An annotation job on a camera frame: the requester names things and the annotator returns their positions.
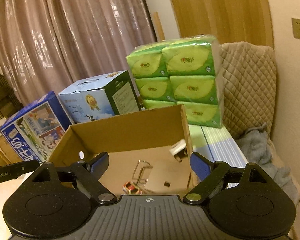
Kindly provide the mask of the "gold TP-LINK wall panel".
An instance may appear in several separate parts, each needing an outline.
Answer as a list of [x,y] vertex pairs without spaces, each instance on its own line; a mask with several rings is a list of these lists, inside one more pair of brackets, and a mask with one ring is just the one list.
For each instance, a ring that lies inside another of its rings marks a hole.
[[145,190],[154,194],[184,192],[189,185],[191,171],[185,162],[157,161],[148,176]]

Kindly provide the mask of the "metal wire stand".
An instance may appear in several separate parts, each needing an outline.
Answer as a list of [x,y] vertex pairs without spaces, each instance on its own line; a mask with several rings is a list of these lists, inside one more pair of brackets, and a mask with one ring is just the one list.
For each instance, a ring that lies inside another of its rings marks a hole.
[[137,164],[134,168],[134,171],[133,171],[133,175],[132,175],[132,179],[134,180],[134,182],[136,184],[145,184],[147,183],[148,181],[148,178],[144,177],[144,173],[145,173],[145,170],[146,169],[152,169],[153,166],[145,161],[145,160],[138,160],[137,161]]

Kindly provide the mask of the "red yellow toy car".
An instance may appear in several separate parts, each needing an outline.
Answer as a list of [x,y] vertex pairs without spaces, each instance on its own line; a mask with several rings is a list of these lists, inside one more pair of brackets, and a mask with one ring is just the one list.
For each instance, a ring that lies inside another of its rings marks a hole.
[[135,183],[128,181],[123,185],[123,190],[129,195],[142,195],[143,191]]

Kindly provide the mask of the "cardboard boxes on floor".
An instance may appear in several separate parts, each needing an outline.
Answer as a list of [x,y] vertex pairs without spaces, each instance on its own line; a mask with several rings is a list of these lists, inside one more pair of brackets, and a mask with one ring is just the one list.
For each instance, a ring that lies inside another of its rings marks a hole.
[[7,164],[17,163],[20,158],[17,156],[10,143],[0,132],[0,156]]

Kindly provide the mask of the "checkered tablecloth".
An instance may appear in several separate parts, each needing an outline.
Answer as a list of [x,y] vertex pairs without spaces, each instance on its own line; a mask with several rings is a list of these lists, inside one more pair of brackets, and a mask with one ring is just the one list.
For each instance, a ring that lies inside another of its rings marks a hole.
[[[248,161],[226,127],[189,125],[189,130],[193,152],[201,154],[211,162],[224,161],[231,167],[245,167]],[[193,170],[191,176],[193,185],[197,185],[200,180]]]

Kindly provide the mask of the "grey cloth on chair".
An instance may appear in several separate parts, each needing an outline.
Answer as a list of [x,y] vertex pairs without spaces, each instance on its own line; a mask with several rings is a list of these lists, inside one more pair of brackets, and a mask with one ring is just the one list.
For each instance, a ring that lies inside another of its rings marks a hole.
[[295,206],[300,203],[300,185],[276,153],[269,139],[267,124],[249,128],[236,140],[237,145],[250,163],[257,163],[290,197]]

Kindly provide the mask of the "dark blue milk carton box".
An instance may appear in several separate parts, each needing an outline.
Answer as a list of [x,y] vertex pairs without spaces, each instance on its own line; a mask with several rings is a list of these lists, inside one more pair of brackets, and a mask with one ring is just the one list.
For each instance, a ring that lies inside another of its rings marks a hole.
[[50,91],[13,114],[0,127],[2,135],[23,161],[45,162],[72,125],[58,96]]

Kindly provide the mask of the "brown cardboard box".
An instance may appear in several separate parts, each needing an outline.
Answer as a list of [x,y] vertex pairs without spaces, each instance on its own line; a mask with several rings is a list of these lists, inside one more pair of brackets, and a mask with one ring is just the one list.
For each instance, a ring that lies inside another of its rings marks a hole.
[[[71,125],[49,161],[57,167],[66,167],[79,161],[81,152],[85,161],[107,152],[109,167],[100,182],[119,196],[123,194],[123,185],[132,180],[138,160],[152,166],[157,161],[177,161],[169,149],[181,139],[185,139],[187,149],[187,157],[182,162],[190,166],[193,148],[185,107],[156,108]],[[191,176],[188,188],[174,194],[183,195],[193,187]]]

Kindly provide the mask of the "black folding rack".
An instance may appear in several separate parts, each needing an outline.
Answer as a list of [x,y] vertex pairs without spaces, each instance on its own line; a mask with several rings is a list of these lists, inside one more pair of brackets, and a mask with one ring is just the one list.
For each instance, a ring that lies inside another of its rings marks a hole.
[[8,119],[23,108],[6,78],[0,74],[0,119]]

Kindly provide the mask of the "light blue milk carton box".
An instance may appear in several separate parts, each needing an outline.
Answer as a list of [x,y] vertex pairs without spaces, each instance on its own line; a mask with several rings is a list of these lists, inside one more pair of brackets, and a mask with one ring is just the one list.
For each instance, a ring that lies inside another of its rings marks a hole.
[[141,109],[127,70],[78,80],[59,92],[58,97],[75,123]]

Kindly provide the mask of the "green tissue pack bundle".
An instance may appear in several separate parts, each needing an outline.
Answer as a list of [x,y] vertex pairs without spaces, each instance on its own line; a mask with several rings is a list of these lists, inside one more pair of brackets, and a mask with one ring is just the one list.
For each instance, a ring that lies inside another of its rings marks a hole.
[[215,36],[142,45],[126,60],[143,108],[183,105],[189,124],[221,127],[224,85],[220,45]]

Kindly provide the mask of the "pink curtain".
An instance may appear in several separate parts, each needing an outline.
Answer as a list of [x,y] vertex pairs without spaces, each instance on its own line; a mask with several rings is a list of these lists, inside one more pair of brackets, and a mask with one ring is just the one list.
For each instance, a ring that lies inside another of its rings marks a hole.
[[126,70],[154,40],[145,0],[0,0],[0,67],[23,104]]

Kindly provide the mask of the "wooden door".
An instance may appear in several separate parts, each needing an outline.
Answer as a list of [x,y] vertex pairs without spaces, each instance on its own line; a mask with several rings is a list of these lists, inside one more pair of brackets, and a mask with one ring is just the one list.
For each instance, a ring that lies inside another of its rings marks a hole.
[[181,37],[212,34],[221,44],[274,46],[268,0],[171,0]]

